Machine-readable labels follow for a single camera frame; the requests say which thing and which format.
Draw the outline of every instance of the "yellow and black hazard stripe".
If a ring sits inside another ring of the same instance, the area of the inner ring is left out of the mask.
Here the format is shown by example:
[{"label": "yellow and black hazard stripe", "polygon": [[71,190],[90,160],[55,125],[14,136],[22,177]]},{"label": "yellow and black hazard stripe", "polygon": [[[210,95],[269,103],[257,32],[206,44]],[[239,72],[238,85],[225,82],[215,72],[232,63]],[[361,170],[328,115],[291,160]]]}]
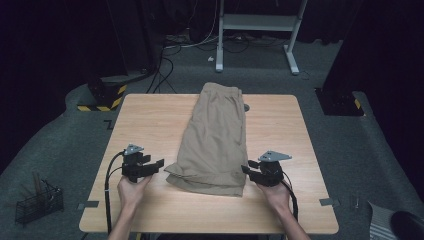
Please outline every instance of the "yellow and black hazard stripe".
[{"label": "yellow and black hazard stripe", "polygon": [[361,103],[356,98],[355,98],[355,106],[358,110],[361,109]]},{"label": "yellow and black hazard stripe", "polygon": [[119,104],[122,101],[122,97],[124,95],[125,90],[127,89],[127,85],[121,86],[116,94],[113,96],[109,96],[109,102],[111,102],[108,105],[78,105],[78,110],[83,112],[90,112],[90,111],[114,111],[118,108]]}]

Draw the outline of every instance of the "white desk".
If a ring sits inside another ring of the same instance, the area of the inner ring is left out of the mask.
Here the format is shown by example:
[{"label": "white desk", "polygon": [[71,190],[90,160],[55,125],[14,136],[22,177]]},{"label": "white desk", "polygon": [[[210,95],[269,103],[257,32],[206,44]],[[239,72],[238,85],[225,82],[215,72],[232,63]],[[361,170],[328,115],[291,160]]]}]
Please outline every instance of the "white desk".
[{"label": "white desk", "polygon": [[246,15],[246,14],[225,14],[224,0],[221,0],[219,13],[219,37],[216,51],[216,71],[224,70],[223,33],[224,29],[234,30],[262,30],[262,31],[286,31],[292,32],[290,42],[284,45],[284,53],[290,65],[293,75],[299,74],[296,60],[293,56],[293,46],[296,42],[297,33],[302,23],[308,0],[302,0],[299,12],[296,16],[266,16],[266,15]]}]

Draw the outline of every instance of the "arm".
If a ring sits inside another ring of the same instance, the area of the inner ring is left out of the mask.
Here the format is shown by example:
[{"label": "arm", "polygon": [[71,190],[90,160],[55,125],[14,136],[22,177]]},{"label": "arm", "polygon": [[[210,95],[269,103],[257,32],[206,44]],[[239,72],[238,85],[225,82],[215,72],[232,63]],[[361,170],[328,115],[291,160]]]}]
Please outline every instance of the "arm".
[{"label": "arm", "polygon": [[288,239],[310,239],[290,211],[290,193],[288,189],[281,183],[274,187],[265,187],[260,184],[256,185],[262,190],[266,200],[268,201],[268,204],[277,214]]},{"label": "arm", "polygon": [[118,184],[121,212],[109,235],[109,240],[128,239],[135,213],[143,199],[144,189],[151,178],[152,176],[145,177],[141,182],[135,184],[131,183],[127,177],[122,176]]}]

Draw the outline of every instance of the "forearm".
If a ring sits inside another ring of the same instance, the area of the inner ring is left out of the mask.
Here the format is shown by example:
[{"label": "forearm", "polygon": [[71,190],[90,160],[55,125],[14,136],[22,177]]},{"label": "forearm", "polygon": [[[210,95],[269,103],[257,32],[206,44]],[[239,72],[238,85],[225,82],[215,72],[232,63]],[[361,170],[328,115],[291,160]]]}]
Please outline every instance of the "forearm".
[{"label": "forearm", "polygon": [[135,210],[131,208],[123,208],[119,213],[118,220],[116,221],[115,226],[113,226],[113,230],[110,233],[108,239],[128,239],[134,216]]},{"label": "forearm", "polygon": [[278,219],[283,225],[284,232],[289,240],[310,239],[305,230],[303,230],[300,224],[296,221],[293,214],[290,212],[290,209],[278,208],[275,209],[275,212],[277,213]]}]

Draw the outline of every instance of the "black cable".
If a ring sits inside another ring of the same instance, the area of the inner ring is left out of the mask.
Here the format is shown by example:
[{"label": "black cable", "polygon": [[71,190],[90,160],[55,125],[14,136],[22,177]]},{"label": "black cable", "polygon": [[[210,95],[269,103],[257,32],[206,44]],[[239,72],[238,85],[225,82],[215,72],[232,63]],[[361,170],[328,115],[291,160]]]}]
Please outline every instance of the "black cable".
[{"label": "black cable", "polygon": [[160,67],[161,67],[161,65],[162,65],[163,50],[164,50],[164,48],[162,48],[162,51],[160,52],[160,57],[159,57],[159,59],[160,59],[160,60],[159,60],[159,66],[158,66],[158,68],[157,68],[157,71],[156,71],[156,73],[155,73],[155,76],[153,77],[152,82],[150,83],[150,86],[149,86],[149,88],[147,89],[146,93],[149,93],[150,89],[151,89],[151,88],[152,88],[152,86],[153,86],[153,83],[155,82],[156,76],[157,76],[157,75],[158,75],[158,73],[159,73]]},{"label": "black cable", "polygon": [[181,47],[181,45],[180,45],[180,44],[175,45],[175,46],[172,46],[172,47],[167,47],[167,48],[165,48],[165,49],[171,49],[171,48],[173,48],[173,47],[179,47],[179,48],[178,48],[178,51],[173,52],[173,53],[170,53],[170,54],[164,54],[163,56],[165,56],[165,57],[169,57],[169,56],[175,55],[175,54],[177,54],[177,53],[181,52],[181,49],[183,49],[183,48]]},{"label": "black cable", "polygon": [[175,89],[172,87],[172,85],[168,82],[168,80],[165,81],[168,86],[172,89],[172,91],[174,91],[175,94],[177,94],[177,91],[175,91]]},{"label": "black cable", "polygon": [[290,178],[289,176],[283,171],[284,176],[287,177],[287,180],[289,180],[289,184],[290,184],[290,189],[293,191],[293,185],[291,184]]},{"label": "black cable", "polygon": [[245,43],[245,42],[247,42],[245,47],[242,50],[239,50],[239,51],[230,51],[230,50],[226,49],[225,47],[222,47],[225,51],[227,51],[229,53],[242,53],[242,52],[246,51],[250,46],[249,39],[247,39],[244,35],[242,36],[242,39],[240,39],[240,40],[237,39],[237,37],[236,38],[228,38],[228,39],[233,43]]},{"label": "black cable", "polygon": [[110,232],[112,232],[112,220],[111,220],[111,216],[110,216],[110,199],[109,199],[109,178],[110,178],[111,173],[109,173],[109,172],[110,172],[110,169],[112,168],[113,162],[115,162],[116,158],[118,158],[121,155],[124,155],[124,151],[117,153],[112,158],[112,160],[109,163],[109,167],[107,169],[107,172],[106,172],[105,204],[106,204],[106,220],[107,220],[107,232],[108,232],[108,234],[110,234]]},{"label": "black cable", "polygon": [[196,8],[197,8],[197,3],[198,3],[198,1],[199,1],[199,0],[196,0],[196,4],[194,4],[194,7],[193,7],[193,13],[191,14],[191,17],[190,17],[190,19],[188,20],[187,28],[190,28],[191,20],[193,19],[194,14],[196,14]]},{"label": "black cable", "polygon": [[112,176],[112,174],[116,171],[116,170],[119,170],[119,169],[121,169],[122,167],[119,167],[119,168],[116,168],[115,170],[113,170],[110,174],[109,174],[109,177],[110,176]]},{"label": "black cable", "polygon": [[213,45],[214,47],[213,47],[213,48],[211,48],[211,49],[204,49],[204,48],[201,48],[201,47],[200,47],[201,45],[199,45],[199,46],[196,46],[196,48],[197,48],[197,49],[200,49],[200,50],[202,50],[202,51],[205,51],[205,52],[214,51],[214,50],[216,50],[216,48],[217,48],[216,43],[215,43],[215,44],[203,44],[203,45]]},{"label": "black cable", "polygon": [[[163,75],[162,75],[162,73],[160,73],[159,72],[159,83],[161,82],[161,80],[162,80],[162,78],[161,77],[163,77]],[[158,88],[158,93],[160,94],[160,85],[158,84],[156,87],[159,87]]]},{"label": "black cable", "polygon": [[307,71],[301,71],[300,73],[306,73],[308,75],[306,78],[302,77],[302,80],[309,80],[309,77],[311,76]]},{"label": "black cable", "polygon": [[166,47],[176,47],[178,45],[181,46],[181,45],[184,45],[184,44],[185,45],[193,44],[193,42],[190,41],[189,39],[187,39],[186,36],[174,36],[174,39],[167,38],[166,41],[169,41],[171,43],[175,43],[175,45],[166,45],[165,44]]},{"label": "black cable", "polygon": [[169,63],[171,63],[171,70],[169,71],[169,73],[166,75],[166,77],[164,78],[164,79],[162,79],[159,83],[158,83],[158,85],[156,85],[156,87],[155,87],[155,89],[153,90],[153,93],[155,93],[156,92],[156,90],[159,88],[159,86],[163,83],[163,82],[165,82],[166,80],[167,80],[167,78],[169,77],[169,75],[171,75],[171,73],[172,73],[172,71],[174,71],[174,63],[169,59],[169,58],[163,58],[163,59],[165,59],[165,60],[167,60]]},{"label": "black cable", "polygon": [[282,45],[282,44],[284,44],[284,43],[286,43],[288,40],[286,39],[286,40],[284,40],[284,41],[282,41],[282,42],[279,42],[279,43],[275,43],[275,42],[277,42],[277,40],[279,40],[279,39],[274,39],[272,42],[270,42],[270,43],[263,43],[263,44],[261,44],[261,43],[251,43],[250,44],[250,46],[252,46],[252,47],[275,47],[275,46],[279,46],[279,45]]},{"label": "black cable", "polygon": [[205,38],[205,39],[203,39],[203,41],[201,41],[201,42],[199,42],[199,43],[195,43],[195,44],[191,44],[191,45],[182,45],[181,47],[193,47],[193,46],[198,46],[198,45],[201,45],[201,44],[204,44],[204,43],[207,43],[207,42],[209,42],[210,40],[208,40],[208,38],[212,35],[212,32],[213,32],[213,29],[214,29],[214,27],[215,27],[215,22],[216,22],[216,12],[217,12],[217,9],[218,9],[218,0],[216,0],[215,1],[215,15],[214,15],[214,17],[213,17],[213,23],[212,23],[212,28],[211,28],[211,31],[209,32],[209,34],[208,34],[208,36]]},{"label": "black cable", "polygon": [[87,237],[88,233],[85,233],[84,236],[82,236],[81,240],[84,240]]},{"label": "black cable", "polygon": [[190,44],[189,40],[176,41],[176,40],[173,40],[173,39],[166,39],[166,41],[168,41],[170,43],[165,42],[165,49],[181,46],[181,44]]},{"label": "black cable", "polygon": [[287,183],[285,183],[284,181],[281,181],[281,183],[287,188],[287,190],[289,190],[290,192],[290,197],[292,198],[292,202],[293,202],[293,216],[296,219],[296,221],[298,221],[298,215],[299,215],[299,207],[297,206],[297,198],[294,195],[294,192],[292,190],[292,187],[288,186]]}]

